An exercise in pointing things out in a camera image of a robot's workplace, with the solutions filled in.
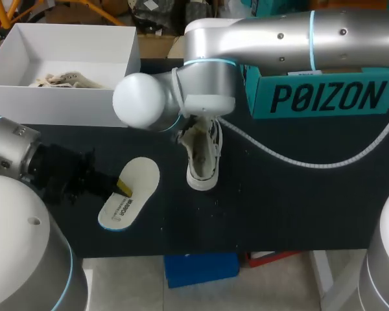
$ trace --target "cardboard box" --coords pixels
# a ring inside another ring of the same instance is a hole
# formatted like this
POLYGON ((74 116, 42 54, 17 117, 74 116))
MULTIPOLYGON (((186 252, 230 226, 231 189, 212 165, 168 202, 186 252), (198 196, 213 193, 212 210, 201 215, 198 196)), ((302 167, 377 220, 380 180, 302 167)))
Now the cardboard box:
POLYGON ((18 23, 0 48, 0 115, 22 124, 124 126, 113 88, 139 70, 135 27, 18 23), (106 89, 29 87, 69 71, 106 89))
POLYGON ((389 108, 389 69, 385 68, 263 76, 257 67, 242 66, 242 75, 255 119, 371 115, 389 108))
POLYGON ((138 44, 141 58, 167 58, 177 37, 139 34, 138 44))

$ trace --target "white floor tile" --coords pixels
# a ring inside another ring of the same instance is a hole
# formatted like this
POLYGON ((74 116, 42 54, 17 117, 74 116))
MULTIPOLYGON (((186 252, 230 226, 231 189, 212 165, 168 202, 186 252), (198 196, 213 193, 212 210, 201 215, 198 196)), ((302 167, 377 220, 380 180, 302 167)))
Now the white floor tile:
POLYGON ((164 311, 318 311, 318 290, 306 253, 257 268, 236 278, 168 289, 164 311))
POLYGON ((84 259, 92 270, 89 311, 162 311, 163 257, 84 259))

